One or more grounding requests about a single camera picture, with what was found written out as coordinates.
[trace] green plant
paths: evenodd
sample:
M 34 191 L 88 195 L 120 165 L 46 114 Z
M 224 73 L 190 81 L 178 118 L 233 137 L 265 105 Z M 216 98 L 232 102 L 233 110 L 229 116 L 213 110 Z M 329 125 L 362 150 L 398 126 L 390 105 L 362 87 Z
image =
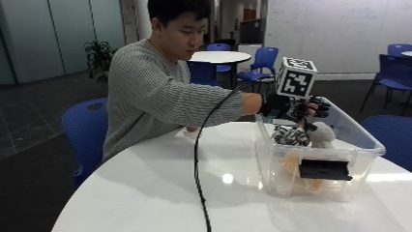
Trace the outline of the green plant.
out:
M 106 80 L 112 58 L 117 49 L 112 49 L 108 42 L 92 41 L 85 43 L 88 54 L 89 78 L 96 77 L 96 81 Z

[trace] black cable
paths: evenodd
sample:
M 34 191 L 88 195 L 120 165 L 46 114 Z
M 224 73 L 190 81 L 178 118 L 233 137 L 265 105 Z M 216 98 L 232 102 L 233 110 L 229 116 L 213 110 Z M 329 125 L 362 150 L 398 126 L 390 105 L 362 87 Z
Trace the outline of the black cable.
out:
M 205 121 L 202 123 L 202 126 L 200 128 L 198 134 L 197 134 L 197 138 L 196 138 L 196 143 L 194 143 L 194 181 L 196 181 L 196 186 L 197 186 L 197 192 L 198 192 L 198 196 L 201 198 L 201 203 L 202 203 L 202 208 L 204 208 L 204 214 L 205 214 L 205 227 L 206 227 L 206 232 L 210 232 L 210 226 L 209 226 L 209 219 L 208 219 L 208 212 L 206 212 L 206 200 L 204 198 L 204 192 L 202 192 L 202 186 L 201 186 L 201 182 L 198 179 L 198 139 L 201 137 L 202 134 L 202 130 L 206 124 L 206 120 L 209 118 L 209 116 L 212 115 L 212 113 L 218 109 L 220 105 L 222 104 L 222 102 L 225 102 L 230 96 L 237 93 L 237 91 L 242 90 L 245 87 L 248 87 L 249 85 L 256 84 L 256 83 L 245 83 L 242 85 L 240 85 L 238 87 L 236 87 L 232 92 L 226 95 L 226 97 L 220 101 L 220 103 L 216 105 L 216 107 L 209 111 L 206 117 L 205 117 Z

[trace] white wall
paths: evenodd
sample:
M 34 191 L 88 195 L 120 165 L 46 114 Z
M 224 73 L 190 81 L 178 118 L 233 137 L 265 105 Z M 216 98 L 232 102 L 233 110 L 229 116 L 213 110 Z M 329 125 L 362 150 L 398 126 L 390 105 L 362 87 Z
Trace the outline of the white wall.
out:
M 410 0 L 269 0 L 265 45 L 318 73 L 376 73 L 388 44 L 412 44 L 410 15 Z

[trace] small round table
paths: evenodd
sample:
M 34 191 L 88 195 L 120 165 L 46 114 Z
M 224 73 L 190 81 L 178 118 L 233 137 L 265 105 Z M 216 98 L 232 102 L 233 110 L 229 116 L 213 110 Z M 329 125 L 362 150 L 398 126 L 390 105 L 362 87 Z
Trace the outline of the small round table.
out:
M 213 65 L 230 65 L 230 87 L 233 89 L 236 87 L 233 81 L 236 64 L 248 61 L 249 58 L 249 54 L 237 51 L 198 51 L 193 54 L 190 61 L 209 62 Z

